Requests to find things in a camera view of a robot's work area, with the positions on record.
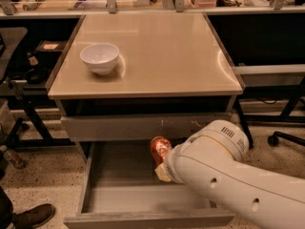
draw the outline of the black shoe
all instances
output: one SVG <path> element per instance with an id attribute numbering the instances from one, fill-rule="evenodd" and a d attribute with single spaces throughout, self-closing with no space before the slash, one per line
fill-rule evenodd
<path id="1" fill-rule="evenodd" d="M 12 223 L 16 229 L 36 228 L 48 222 L 54 215 L 55 208 L 49 204 L 42 204 L 21 214 L 12 215 Z"/>

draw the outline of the can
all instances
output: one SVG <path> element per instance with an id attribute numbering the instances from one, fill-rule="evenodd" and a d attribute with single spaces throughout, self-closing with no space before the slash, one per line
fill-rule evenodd
<path id="1" fill-rule="evenodd" d="M 164 136 L 156 136 L 151 141 L 151 153 L 157 166 L 164 162 L 165 156 L 172 148 L 171 142 Z"/>

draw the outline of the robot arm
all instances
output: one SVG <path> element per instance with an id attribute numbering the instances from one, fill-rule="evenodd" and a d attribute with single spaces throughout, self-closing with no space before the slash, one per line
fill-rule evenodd
<path id="1" fill-rule="evenodd" d="M 238 127 L 217 120 L 170 151 L 164 166 L 172 181 L 261 228 L 304 228 L 305 181 L 240 163 L 248 148 Z"/>

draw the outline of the chair leg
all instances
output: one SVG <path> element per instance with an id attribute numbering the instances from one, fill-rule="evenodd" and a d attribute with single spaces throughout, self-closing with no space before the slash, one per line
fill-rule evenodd
<path id="1" fill-rule="evenodd" d="M 247 123 L 247 121 L 245 119 L 244 113 L 243 113 L 243 111 L 241 109 L 241 106 L 240 106 L 240 103 L 239 103 L 238 99 L 235 101 L 234 107 L 237 110 L 237 113 L 238 113 L 238 116 L 239 116 L 239 119 L 240 119 L 241 127 L 242 127 L 245 135 L 249 139 L 249 144 L 250 144 L 249 148 L 252 149 L 254 147 L 254 140 L 252 138 L 251 132 L 250 132 L 249 127 L 248 127 L 248 123 Z"/>
<path id="2" fill-rule="evenodd" d="M 270 135 L 268 137 L 268 144 L 270 146 L 276 146 L 278 144 L 278 138 L 281 137 L 283 139 L 286 139 L 286 140 L 289 140 L 289 141 L 292 141 L 296 144 L 299 144 L 299 145 L 302 145 L 302 146 L 305 146 L 305 139 L 302 139 L 302 138 L 299 138 L 297 136 L 294 136 L 294 135 L 288 135 L 288 134 L 284 134 L 284 133 L 281 133 L 281 132 L 274 132 L 273 135 Z"/>

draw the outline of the table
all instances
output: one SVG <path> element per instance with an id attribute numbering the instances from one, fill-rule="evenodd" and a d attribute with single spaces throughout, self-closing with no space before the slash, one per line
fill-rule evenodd
<path id="1" fill-rule="evenodd" d="M 82 49 L 98 42 L 120 49 L 118 66 L 106 76 L 92 73 L 79 57 Z M 71 140 L 79 143 L 150 139 L 157 134 L 189 136 L 189 129 L 197 130 L 206 118 L 203 113 L 229 113 L 241 93 L 202 13 L 131 12 L 85 17 L 49 89 L 49 98 L 61 109 Z M 134 127 L 131 121 L 137 116 L 139 123 Z M 187 133 L 174 127 L 175 118 L 188 122 Z M 160 123 L 161 132 L 157 131 Z M 129 131 L 119 132 L 122 128 Z"/>
<path id="2" fill-rule="evenodd" d="M 82 49 L 98 42 L 120 50 L 109 75 L 92 73 L 79 58 Z M 77 216 L 64 223 L 69 228 L 227 225 L 232 213 L 183 185 L 160 183 L 148 147 L 156 135 L 181 139 L 216 118 L 229 119 L 241 93 L 202 13 L 86 15 L 49 89 L 87 162 Z"/>

